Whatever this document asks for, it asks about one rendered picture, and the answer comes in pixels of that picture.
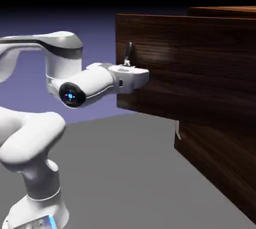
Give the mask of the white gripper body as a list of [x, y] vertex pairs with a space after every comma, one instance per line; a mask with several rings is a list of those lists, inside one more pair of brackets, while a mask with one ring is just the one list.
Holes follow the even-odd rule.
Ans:
[[150, 72], [147, 69], [135, 68], [133, 70], [133, 88], [139, 89], [149, 82]]

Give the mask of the dark wood cabinet door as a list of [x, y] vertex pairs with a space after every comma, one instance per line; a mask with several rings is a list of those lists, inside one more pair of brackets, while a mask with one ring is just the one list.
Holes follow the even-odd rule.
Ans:
[[116, 61], [129, 42], [149, 83], [126, 110], [206, 124], [256, 124], [256, 19], [117, 14]]

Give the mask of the dark wood cabinet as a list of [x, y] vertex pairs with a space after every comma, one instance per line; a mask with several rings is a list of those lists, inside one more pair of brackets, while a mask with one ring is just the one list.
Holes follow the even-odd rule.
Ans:
[[191, 7], [191, 16], [254, 23], [244, 47], [208, 55], [175, 80], [175, 149], [256, 224], [256, 6]]

